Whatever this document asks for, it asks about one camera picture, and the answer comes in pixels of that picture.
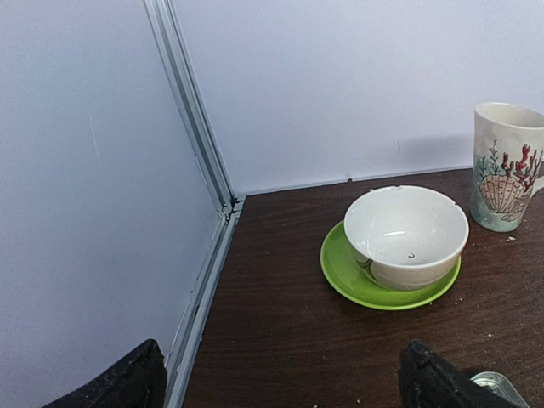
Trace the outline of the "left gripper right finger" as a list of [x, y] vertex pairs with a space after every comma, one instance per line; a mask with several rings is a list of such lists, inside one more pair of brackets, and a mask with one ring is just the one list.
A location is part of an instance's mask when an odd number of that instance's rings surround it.
[[403, 407], [517, 407], [417, 340], [400, 354], [399, 393]]

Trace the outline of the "bunny print tin lid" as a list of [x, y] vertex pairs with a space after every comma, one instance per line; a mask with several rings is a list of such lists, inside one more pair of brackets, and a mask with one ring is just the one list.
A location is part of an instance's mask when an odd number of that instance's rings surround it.
[[471, 377], [471, 380], [480, 387], [487, 388], [492, 393], [502, 397], [517, 407], [530, 407], [514, 385], [499, 372], [482, 371]]

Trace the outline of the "left aluminium frame post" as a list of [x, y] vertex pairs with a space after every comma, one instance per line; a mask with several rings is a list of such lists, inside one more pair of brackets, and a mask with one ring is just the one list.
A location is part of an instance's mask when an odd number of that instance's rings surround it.
[[237, 198], [214, 138], [173, 1], [148, 0], [146, 13], [159, 55], [205, 184], [217, 210], [231, 218]]

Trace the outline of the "green saucer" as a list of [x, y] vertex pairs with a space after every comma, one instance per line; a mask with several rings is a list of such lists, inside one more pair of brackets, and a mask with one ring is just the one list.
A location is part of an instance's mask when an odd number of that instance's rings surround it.
[[343, 231], [343, 222], [339, 222], [322, 242], [320, 266], [326, 281], [348, 300], [370, 309], [400, 311], [422, 307], [446, 294], [460, 273], [462, 261], [458, 259], [443, 278], [426, 288], [389, 290], [356, 263]]

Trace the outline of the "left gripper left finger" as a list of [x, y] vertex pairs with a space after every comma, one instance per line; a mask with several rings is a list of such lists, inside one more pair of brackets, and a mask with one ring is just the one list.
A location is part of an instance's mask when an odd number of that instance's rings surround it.
[[49, 407], [163, 407], [167, 370], [156, 340], [147, 339], [114, 365]]

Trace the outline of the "white bowl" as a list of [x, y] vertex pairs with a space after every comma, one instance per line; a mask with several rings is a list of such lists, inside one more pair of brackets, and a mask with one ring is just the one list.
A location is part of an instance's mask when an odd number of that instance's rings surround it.
[[468, 242], [468, 218], [447, 195], [413, 185], [357, 198], [343, 218], [355, 260], [379, 285], [415, 291], [445, 277]]

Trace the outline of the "tall coral print mug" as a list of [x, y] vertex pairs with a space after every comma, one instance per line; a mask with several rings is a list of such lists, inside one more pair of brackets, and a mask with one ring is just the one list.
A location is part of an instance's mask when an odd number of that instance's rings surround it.
[[517, 229], [543, 188], [543, 115], [486, 102], [474, 108], [473, 181], [469, 212], [488, 230]]

